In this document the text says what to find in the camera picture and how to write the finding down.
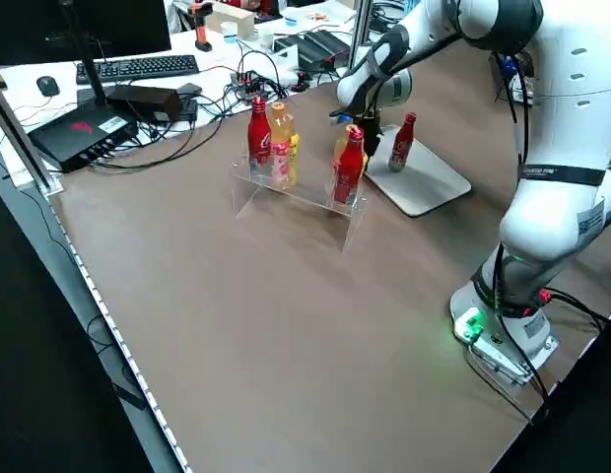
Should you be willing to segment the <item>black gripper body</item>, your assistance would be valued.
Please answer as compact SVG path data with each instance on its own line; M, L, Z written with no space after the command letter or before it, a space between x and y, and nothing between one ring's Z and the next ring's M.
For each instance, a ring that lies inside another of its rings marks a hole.
M354 117L354 124L365 133L380 133L380 111L370 111Z

